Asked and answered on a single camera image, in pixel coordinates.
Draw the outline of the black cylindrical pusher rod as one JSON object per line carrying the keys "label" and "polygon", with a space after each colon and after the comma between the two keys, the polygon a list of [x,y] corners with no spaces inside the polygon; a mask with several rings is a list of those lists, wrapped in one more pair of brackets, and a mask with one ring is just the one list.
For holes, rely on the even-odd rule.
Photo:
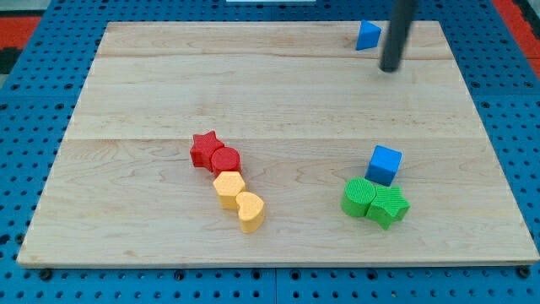
{"label": "black cylindrical pusher rod", "polygon": [[395,1],[379,62],[382,72],[394,73],[399,69],[417,7],[418,0]]}

